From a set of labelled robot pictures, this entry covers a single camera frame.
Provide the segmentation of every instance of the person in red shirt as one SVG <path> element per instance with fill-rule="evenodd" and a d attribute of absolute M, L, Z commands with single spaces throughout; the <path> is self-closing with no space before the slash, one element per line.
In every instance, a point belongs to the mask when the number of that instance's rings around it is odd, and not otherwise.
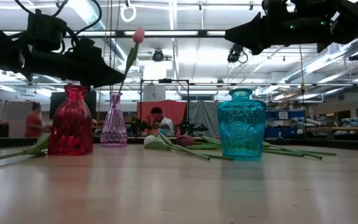
<path fill-rule="evenodd" d="M 41 105 L 39 103 L 32 103 L 32 113 L 27 116 L 25 120 L 25 134 L 24 137 L 41 137 L 44 127 L 40 119 Z"/>

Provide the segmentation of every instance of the tulip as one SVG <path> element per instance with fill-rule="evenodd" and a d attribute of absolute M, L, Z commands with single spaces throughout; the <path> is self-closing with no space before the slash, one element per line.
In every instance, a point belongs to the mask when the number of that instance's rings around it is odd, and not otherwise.
<path fill-rule="evenodd" d="M 134 42 L 137 44 L 140 44 L 143 42 L 144 39 L 144 30 L 142 28 L 137 28 L 137 30 L 135 31 L 134 36 L 132 37 L 134 39 Z"/>

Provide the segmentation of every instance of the vase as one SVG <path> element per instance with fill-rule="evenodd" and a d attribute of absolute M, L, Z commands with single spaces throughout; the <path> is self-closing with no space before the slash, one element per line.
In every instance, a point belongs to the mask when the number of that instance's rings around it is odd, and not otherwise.
<path fill-rule="evenodd" d="M 250 100 L 252 90 L 235 89 L 231 101 L 218 105 L 222 154 L 236 160 L 260 160 L 263 151 L 266 104 Z"/>
<path fill-rule="evenodd" d="M 104 120 L 102 133 L 100 135 L 100 143 L 102 146 L 122 147 L 127 145 L 128 135 L 121 110 L 121 95 L 122 93 L 111 93 L 110 110 Z"/>
<path fill-rule="evenodd" d="M 88 88 L 64 86 L 67 98 L 53 118 L 48 155 L 81 156 L 93 151 L 92 116 L 84 101 Z"/>

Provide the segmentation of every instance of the person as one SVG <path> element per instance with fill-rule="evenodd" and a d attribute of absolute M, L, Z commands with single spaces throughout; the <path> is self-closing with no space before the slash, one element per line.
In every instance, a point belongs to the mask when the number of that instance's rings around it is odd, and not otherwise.
<path fill-rule="evenodd" d="M 161 108 L 158 107 L 154 107 L 152 108 L 151 112 L 152 114 L 152 119 L 153 119 L 153 126 L 155 128 L 160 128 L 161 126 L 167 126 L 169 127 L 169 129 L 166 129 L 165 134 L 166 135 L 174 135 L 175 131 L 173 130 L 173 122 L 171 119 L 164 117 L 164 115 L 162 114 L 162 110 Z"/>
<path fill-rule="evenodd" d="M 25 120 L 25 134 L 24 137 L 37 138 L 41 137 L 44 127 L 40 119 L 41 105 L 39 103 L 32 103 L 32 112 Z"/>

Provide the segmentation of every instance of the red glass vase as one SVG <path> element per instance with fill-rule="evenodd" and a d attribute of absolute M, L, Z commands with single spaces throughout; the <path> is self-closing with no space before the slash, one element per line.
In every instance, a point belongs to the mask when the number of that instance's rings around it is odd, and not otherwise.
<path fill-rule="evenodd" d="M 81 156 L 93 151 L 92 116 L 84 101 L 88 88 L 65 85 L 67 99 L 53 118 L 48 155 Z"/>

